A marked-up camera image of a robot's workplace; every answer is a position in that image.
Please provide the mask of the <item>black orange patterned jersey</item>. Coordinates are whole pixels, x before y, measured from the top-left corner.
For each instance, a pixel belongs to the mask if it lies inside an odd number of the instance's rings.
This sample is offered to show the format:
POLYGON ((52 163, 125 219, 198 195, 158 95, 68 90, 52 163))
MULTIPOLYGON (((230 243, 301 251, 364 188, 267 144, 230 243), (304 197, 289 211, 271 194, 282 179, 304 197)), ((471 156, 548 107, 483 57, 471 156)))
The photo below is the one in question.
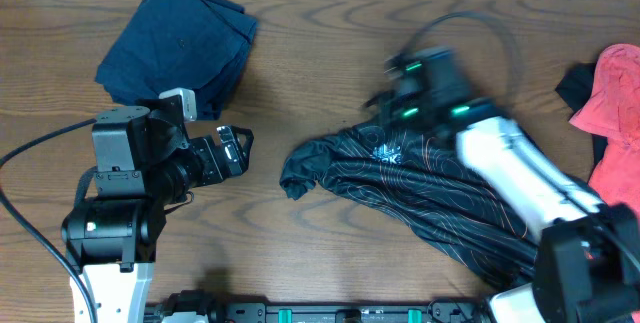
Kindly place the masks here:
POLYGON ((396 218, 498 290, 534 278, 538 245, 527 225, 427 133, 365 122, 309 140, 286 159, 279 184, 294 200, 320 185, 396 218))

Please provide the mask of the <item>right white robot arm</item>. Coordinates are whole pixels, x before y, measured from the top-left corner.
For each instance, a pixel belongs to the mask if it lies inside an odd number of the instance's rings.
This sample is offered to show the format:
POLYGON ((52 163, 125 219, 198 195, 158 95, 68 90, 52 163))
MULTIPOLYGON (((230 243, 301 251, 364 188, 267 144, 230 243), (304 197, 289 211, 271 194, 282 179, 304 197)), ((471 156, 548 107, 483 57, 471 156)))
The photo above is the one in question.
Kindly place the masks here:
POLYGON ((494 322, 614 322, 639 309, 639 227, 548 160, 518 123, 476 98, 452 50, 390 58, 389 90, 370 99, 385 128, 428 127, 489 183, 538 243, 531 283, 491 297, 494 322))

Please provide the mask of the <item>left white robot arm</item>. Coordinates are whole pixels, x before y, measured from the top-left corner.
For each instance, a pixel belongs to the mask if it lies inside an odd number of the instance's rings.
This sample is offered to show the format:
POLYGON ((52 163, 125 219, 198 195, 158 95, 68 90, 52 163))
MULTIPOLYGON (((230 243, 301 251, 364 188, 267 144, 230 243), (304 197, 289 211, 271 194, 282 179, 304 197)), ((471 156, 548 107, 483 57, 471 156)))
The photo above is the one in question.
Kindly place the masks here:
POLYGON ((71 285, 77 322, 140 322, 167 215, 196 187, 248 169, 251 130, 220 126, 189 137, 180 104, 148 102, 98 115, 92 128, 97 194, 77 195, 61 227, 79 280, 71 285))

